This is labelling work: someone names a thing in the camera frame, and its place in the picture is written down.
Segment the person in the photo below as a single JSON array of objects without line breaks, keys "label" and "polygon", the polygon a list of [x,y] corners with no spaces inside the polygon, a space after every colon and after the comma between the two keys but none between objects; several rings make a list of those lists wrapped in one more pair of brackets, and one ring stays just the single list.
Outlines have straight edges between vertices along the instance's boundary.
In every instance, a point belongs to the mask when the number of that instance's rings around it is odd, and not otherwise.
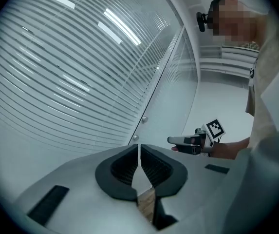
[{"label": "person", "polygon": [[212,148],[212,157],[235,159],[240,150],[253,148],[277,132],[261,94],[279,72],[279,17],[273,8],[264,15],[239,0],[213,0],[206,21],[213,35],[224,36],[226,41],[255,42],[260,47],[250,71],[246,107],[246,112],[254,116],[251,135],[239,142],[215,142]]}]

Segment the dark hair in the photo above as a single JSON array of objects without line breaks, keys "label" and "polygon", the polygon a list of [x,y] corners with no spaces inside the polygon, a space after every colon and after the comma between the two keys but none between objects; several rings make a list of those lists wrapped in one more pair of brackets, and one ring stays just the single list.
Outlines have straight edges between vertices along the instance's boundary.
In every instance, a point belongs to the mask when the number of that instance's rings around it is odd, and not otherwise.
[{"label": "dark hair", "polygon": [[211,5],[209,7],[209,10],[208,10],[208,15],[207,15],[207,27],[208,29],[212,29],[213,30],[213,34],[214,35],[218,35],[219,33],[219,29],[218,29],[218,26],[213,24],[213,16],[216,14],[218,14],[219,12],[219,3],[220,3],[221,0],[213,0],[211,2]]}]

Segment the beige shirt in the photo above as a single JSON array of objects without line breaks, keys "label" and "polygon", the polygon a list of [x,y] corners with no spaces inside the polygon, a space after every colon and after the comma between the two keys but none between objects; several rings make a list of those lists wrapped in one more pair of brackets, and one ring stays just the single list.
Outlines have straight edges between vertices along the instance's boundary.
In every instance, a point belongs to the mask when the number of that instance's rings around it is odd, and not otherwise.
[{"label": "beige shirt", "polygon": [[246,112],[254,116],[248,147],[255,147],[265,137],[277,132],[261,94],[279,72],[279,18],[274,10],[268,14],[266,41],[250,72]]}]

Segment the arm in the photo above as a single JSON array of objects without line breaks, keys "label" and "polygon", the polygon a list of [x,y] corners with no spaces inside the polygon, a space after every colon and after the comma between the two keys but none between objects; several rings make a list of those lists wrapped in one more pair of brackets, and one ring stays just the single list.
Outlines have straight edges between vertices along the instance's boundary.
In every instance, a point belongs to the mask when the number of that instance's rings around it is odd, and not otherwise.
[{"label": "arm", "polygon": [[235,159],[240,150],[247,148],[249,142],[250,137],[239,142],[215,143],[211,156],[215,158]]}]

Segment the black rectangular slot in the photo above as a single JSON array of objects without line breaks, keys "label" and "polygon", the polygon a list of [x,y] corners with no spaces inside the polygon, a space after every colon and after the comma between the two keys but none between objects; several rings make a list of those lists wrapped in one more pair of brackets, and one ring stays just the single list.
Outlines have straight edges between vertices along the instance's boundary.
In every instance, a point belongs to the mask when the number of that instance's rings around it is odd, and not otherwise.
[{"label": "black rectangular slot", "polygon": [[56,185],[30,211],[28,216],[38,224],[44,226],[61,203],[69,188]]},{"label": "black rectangular slot", "polygon": [[215,171],[215,172],[218,172],[218,173],[222,173],[222,174],[227,174],[228,171],[229,171],[229,168],[222,167],[222,166],[211,165],[211,164],[208,164],[205,168],[210,169],[210,170]]}]

